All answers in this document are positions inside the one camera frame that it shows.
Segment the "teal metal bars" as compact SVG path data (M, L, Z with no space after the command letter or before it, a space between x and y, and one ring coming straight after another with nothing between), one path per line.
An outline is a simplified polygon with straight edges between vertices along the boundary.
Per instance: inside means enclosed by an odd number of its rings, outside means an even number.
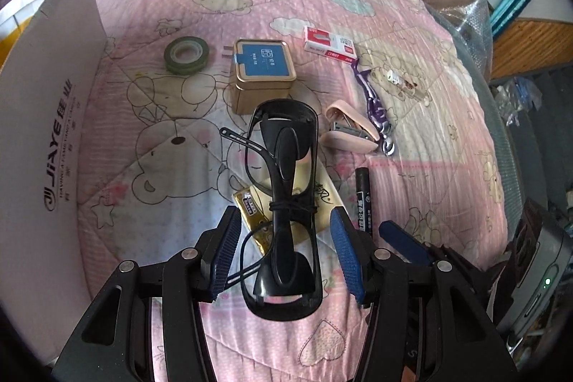
M491 13L491 36L496 41L531 0L501 0Z

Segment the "yellow tissue pack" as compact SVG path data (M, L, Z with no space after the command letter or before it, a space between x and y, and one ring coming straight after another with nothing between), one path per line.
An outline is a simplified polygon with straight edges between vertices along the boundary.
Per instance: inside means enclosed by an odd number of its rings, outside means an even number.
M303 222L308 220L309 216L314 216L315 231L320 233L328 227L332 209L344 206L328 174L321 174L315 182L314 211L310 211L309 207L301 201L295 201L295 196L300 192L300 183L296 181L290 201L279 204L278 209L278 212L289 215L290 228L292 229L292 238L295 245L309 237L307 229L303 225ZM247 230L254 233L252 238L256 247L262 255L267 254L274 234L273 214L275 211L271 209L273 204L272 197L251 185L234 193L233 201L241 211Z

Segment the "white cardboard box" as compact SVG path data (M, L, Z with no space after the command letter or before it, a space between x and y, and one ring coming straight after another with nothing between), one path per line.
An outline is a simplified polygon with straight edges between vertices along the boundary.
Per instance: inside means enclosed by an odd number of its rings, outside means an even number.
M12 0L1 11L1 307L45 364L90 302L78 157L106 41L96 0Z

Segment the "clear printed lighter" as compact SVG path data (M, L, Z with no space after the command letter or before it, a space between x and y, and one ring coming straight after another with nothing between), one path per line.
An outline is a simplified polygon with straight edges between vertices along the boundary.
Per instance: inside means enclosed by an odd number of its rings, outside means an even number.
M377 76L397 88L406 97L415 99L419 102L423 101L423 99L427 97L427 94L423 89L420 89L416 83L402 77L401 74L396 73L392 69L381 70L377 73Z

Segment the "black marker pen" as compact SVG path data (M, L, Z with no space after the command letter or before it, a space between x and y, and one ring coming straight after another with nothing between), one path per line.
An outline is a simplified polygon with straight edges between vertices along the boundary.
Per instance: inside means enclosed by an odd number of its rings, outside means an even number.
M373 219L370 174L369 169L366 167L356 169L356 210L359 230L372 236Z

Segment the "black safety glasses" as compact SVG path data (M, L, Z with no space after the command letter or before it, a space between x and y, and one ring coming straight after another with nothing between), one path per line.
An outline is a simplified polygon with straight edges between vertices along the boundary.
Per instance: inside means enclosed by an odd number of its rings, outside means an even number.
M312 315L322 304L322 271L315 217L318 167L318 114L304 102L273 99L258 105L244 136L221 128L221 137L255 152L266 165L270 183L249 177L270 197L271 219L245 237L271 230L270 246L262 257L245 264L241 244L239 271L226 285L239 285L246 306L255 316L292 322Z

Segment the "green tape roll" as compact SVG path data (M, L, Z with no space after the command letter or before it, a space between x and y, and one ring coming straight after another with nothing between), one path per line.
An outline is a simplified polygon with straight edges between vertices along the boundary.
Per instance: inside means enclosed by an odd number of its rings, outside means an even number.
M205 69L209 54L210 48L203 39L184 36L167 45L163 59L168 72L188 76Z

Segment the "bubble wrap roll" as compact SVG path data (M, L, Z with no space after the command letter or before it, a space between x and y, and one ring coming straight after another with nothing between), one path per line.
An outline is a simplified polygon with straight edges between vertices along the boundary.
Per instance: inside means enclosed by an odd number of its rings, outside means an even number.
M492 72L493 38L487 0L422 0L427 11L463 45L485 81Z

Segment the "purple silver action figure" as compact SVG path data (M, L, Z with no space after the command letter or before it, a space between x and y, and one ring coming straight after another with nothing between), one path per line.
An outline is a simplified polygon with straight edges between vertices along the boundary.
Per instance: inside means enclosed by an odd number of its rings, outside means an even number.
M374 126L380 137L379 148L384 155L393 156L395 152L395 143L391 136L393 127L391 126L389 117L387 116L386 108L382 104L382 100L368 80L371 70L360 70L358 58L352 62L351 67L353 75L355 76L355 79L361 87L365 97L367 118Z

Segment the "pink stapler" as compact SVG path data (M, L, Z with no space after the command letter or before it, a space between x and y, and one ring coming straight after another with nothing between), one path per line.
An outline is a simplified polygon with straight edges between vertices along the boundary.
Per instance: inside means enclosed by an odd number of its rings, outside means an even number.
M358 154L376 151L386 156L394 154L395 144L389 133L379 131L366 116L346 101L335 101L324 115L328 129L319 137L322 146Z

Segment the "gold tin blue lid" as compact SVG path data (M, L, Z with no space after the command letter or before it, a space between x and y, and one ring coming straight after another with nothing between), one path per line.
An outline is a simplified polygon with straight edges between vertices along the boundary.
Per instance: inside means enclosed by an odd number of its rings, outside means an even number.
M296 79L286 42L240 39L233 44L230 96L234 113L250 114L263 102L288 97Z

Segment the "red white staples box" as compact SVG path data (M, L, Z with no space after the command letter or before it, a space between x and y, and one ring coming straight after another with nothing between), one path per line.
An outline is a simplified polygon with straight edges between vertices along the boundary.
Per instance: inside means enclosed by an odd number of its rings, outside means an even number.
M356 61L352 40L311 26L305 26L303 32L305 51L349 64Z

